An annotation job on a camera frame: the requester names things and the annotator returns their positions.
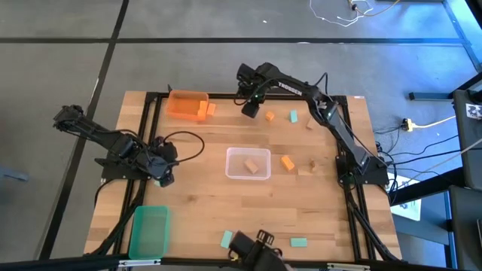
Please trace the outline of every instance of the metal stand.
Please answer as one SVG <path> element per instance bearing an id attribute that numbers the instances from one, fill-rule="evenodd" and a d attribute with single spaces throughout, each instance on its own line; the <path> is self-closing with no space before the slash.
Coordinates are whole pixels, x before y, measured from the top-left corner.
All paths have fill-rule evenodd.
<path id="1" fill-rule="evenodd" d="M 476 74 L 469 79 L 462 86 L 456 88 L 457 90 L 468 90 L 470 87 L 482 81 L 482 72 Z M 408 93 L 411 101 L 451 101 L 453 93 Z"/>
<path id="2" fill-rule="evenodd" d="M 450 170 L 444 174 L 437 175 L 418 184 L 412 184 L 389 194 L 391 206 L 397 206 L 402 203 L 410 202 L 415 199 L 430 196 L 436 193 L 448 190 L 450 185 L 464 187 L 464 173 L 463 168 Z"/>

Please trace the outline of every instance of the teal block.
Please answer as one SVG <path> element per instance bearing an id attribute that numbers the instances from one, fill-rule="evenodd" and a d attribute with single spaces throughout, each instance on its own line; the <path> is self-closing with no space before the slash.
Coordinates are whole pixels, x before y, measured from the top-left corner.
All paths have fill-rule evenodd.
<path id="1" fill-rule="evenodd" d="M 221 240 L 221 247 L 229 248 L 229 243 L 231 242 L 231 237 L 233 237 L 233 233 L 229 230 L 224 231 L 223 239 Z"/>
<path id="2" fill-rule="evenodd" d="M 289 120 L 291 123 L 295 123 L 298 121 L 298 115 L 296 114 L 296 110 L 291 110 L 289 112 Z"/>
<path id="3" fill-rule="evenodd" d="M 306 248 L 308 246 L 308 240 L 306 238 L 291 238 L 292 248 Z"/>

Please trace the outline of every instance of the concrete floor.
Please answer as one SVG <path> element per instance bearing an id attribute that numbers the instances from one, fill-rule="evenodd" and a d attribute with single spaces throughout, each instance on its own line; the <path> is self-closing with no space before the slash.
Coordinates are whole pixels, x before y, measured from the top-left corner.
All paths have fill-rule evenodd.
<path id="1" fill-rule="evenodd" d="M 197 3 L 131 2 L 120 36 L 457 38 L 442 4 L 403 3 L 384 15 L 362 18 L 343 28 L 316 19 L 307 1 Z M 376 10 L 388 5 L 371 3 Z M 121 0 L 3 0 L 0 37 L 109 37 L 120 6 Z M 335 0 L 314 0 L 313 7 L 329 20 L 334 14 L 350 15 L 346 4 Z M 35 257 L 75 141 L 53 129 L 52 118 L 61 105 L 87 107 L 105 50 L 104 44 L 0 44 L 0 165 L 31 176 L 28 183 L 0 181 L 0 214 L 4 218 L 0 262 Z M 234 92 L 240 63 L 257 66 L 266 61 L 310 82 L 328 72 L 330 94 L 367 97 L 374 129 L 396 126 L 404 117 L 424 124 L 453 115 L 450 103 L 409 102 L 407 94 L 446 93 L 475 75 L 460 45 L 119 44 L 94 119 L 114 128 L 126 90 L 165 91 L 171 84 L 182 89 Z M 453 120 L 432 129 L 403 132 L 394 152 L 421 151 L 425 145 L 455 134 Z M 388 149 L 393 136 L 381 135 L 377 140 Z M 453 140 L 427 153 L 458 147 Z M 103 156 L 103 149 L 87 143 L 53 257 L 78 256 L 83 251 L 101 172 L 93 158 Z M 407 167 L 425 169 L 441 160 L 417 161 Z M 460 160 L 454 160 L 436 171 L 459 165 Z M 401 174 L 415 175 L 410 171 Z"/>

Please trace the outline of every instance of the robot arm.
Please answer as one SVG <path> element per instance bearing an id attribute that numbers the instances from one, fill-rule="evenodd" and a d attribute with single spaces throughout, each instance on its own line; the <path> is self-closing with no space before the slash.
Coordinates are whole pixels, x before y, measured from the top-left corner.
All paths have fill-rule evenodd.
<path id="1" fill-rule="evenodd" d="M 346 152 L 349 170 L 363 175 L 370 156 L 365 149 L 355 144 L 337 110 L 338 103 L 321 93 L 317 86 L 285 75 L 268 62 L 258 66 L 255 70 L 241 64 L 236 78 L 239 81 L 237 96 L 245 99 L 241 104 L 244 105 L 242 113 L 249 117 L 256 116 L 259 104 L 264 103 L 266 93 L 273 87 L 303 97 L 313 119 L 318 124 L 327 127 L 341 144 Z"/>
<path id="2" fill-rule="evenodd" d="M 55 116 L 54 127 L 91 140 L 108 150 L 108 159 L 96 159 L 104 167 L 116 165 L 141 172 L 145 178 L 154 178 L 165 187 L 174 182 L 172 167 L 177 166 L 177 151 L 171 142 L 156 138 L 146 145 L 137 135 L 109 130 L 87 119 L 78 105 L 63 106 Z"/>

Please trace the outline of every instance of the wooden table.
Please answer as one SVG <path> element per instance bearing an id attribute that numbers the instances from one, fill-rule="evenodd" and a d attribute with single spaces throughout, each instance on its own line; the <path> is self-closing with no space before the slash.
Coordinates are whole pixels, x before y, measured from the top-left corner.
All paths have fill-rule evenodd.
<path id="1" fill-rule="evenodd" d="M 145 92 L 126 92 L 117 129 L 137 130 Z M 206 142 L 205 151 L 196 159 L 174 168 L 175 183 L 160 188 L 148 182 L 144 205 L 169 206 L 172 211 L 169 252 L 165 257 L 226 259 L 227 249 L 220 246 L 225 230 L 243 231 L 252 238 L 263 229 L 275 236 L 274 247 L 281 248 L 288 260 L 353 261 L 352 242 L 343 190 L 337 185 L 334 158 L 336 141 L 328 129 L 306 128 L 310 114 L 304 101 L 267 100 L 258 117 L 241 114 L 231 99 L 212 99 L 214 117 L 204 122 L 169 118 L 163 101 L 157 135 L 187 130 Z M 352 128 L 376 153 L 374 135 L 366 101 L 348 97 Z M 153 114 L 152 105 L 147 130 Z M 298 122 L 288 120 L 297 110 Z M 272 111 L 272 122 L 265 120 Z M 198 139 L 189 135 L 172 138 L 179 159 L 200 148 Z M 268 148 L 271 151 L 271 177 L 266 181 L 232 180 L 224 174 L 229 147 Z M 289 155 L 297 167 L 319 162 L 313 175 L 287 172 L 280 162 Z M 90 225 L 84 251 L 97 248 L 119 218 L 126 181 L 113 181 L 103 188 Z M 365 185 L 371 226 L 397 257 L 401 257 L 387 196 L 377 186 Z M 358 226 L 362 256 L 367 257 L 363 231 Z M 121 251 L 127 252 L 130 224 L 126 227 Z M 291 248 L 292 237 L 306 237 L 306 248 Z"/>

